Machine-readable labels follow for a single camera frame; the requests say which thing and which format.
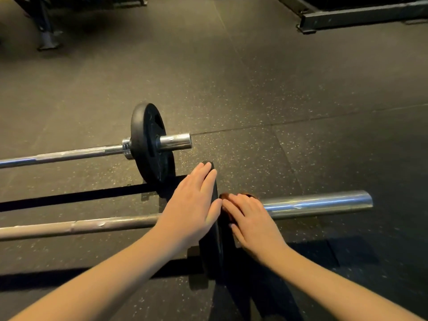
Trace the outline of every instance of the barbell sleeve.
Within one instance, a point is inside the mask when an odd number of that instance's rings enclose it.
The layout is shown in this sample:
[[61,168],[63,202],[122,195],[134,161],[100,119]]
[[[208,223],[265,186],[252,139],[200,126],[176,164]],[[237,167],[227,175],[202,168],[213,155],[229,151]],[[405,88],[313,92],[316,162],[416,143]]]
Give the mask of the barbell sleeve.
[[[0,160],[0,169],[13,168],[21,166],[31,166],[35,164],[71,161],[78,159],[87,159],[98,156],[108,156],[115,154],[124,154],[126,158],[132,159],[130,151],[130,139],[124,139],[122,144],[100,146],[97,148],[85,148],[81,150],[71,150],[63,152],[54,152],[39,154],[34,156],[17,157],[13,159]],[[177,135],[165,135],[157,138],[155,147],[158,151],[176,151],[192,148],[192,137],[189,133]]]
[[[262,201],[274,220],[347,213],[373,207],[371,196],[362,190],[321,195],[282,197]],[[0,228],[0,241],[111,232],[153,227],[161,214],[109,217]]]

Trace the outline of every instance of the weight plate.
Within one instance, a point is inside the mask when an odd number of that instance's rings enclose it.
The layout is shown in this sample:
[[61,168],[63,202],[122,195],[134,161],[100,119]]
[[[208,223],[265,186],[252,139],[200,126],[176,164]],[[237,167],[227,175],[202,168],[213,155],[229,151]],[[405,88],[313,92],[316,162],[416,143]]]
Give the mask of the weight plate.
[[157,140],[166,135],[161,114],[152,103],[140,103],[131,118],[131,154],[147,183],[164,182],[175,174],[172,152],[159,152]]

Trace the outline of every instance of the bare skin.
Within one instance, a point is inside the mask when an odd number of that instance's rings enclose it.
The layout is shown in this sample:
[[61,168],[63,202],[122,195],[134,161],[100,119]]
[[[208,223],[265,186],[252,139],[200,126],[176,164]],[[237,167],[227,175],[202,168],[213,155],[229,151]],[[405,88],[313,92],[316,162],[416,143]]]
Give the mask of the bare skin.
[[211,203],[217,171],[210,169],[210,163],[200,163],[179,184],[156,226],[141,239],[58,287],[11,320],[108,320],[175,254],[202,238],[217,220],[222,206],[236,221],[231,228],[245,249],[339,320],[422,320],[293,251],[257,199],[230,194],[227,199]]
[[339,320],[423,320],[292,250],[257,199],[230,194],[228,199],[223,200],[223,207],[236,221],[231,224],[231,228],[245,249]]

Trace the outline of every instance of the person's right hand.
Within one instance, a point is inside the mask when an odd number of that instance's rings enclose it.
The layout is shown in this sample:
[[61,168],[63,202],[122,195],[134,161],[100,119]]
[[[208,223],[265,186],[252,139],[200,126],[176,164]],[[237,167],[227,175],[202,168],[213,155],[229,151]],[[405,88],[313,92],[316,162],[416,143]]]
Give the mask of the person's right hand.
[[230,226],[238,241],[260,262],[269,264],[279,251],[288,248],[274,220],[258,199],[229,194],[223,199],[222,206],[236,221]]

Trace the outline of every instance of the black metal frame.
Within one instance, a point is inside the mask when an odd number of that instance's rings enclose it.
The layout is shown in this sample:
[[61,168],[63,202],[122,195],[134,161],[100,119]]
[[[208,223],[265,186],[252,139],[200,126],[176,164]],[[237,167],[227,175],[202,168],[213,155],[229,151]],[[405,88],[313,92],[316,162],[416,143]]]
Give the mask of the black metal frame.
[[321,29],[428,18],[428,0],[332,11],[319,10],[304,0],[279,1],[301,18],[297,28],[304,34]]

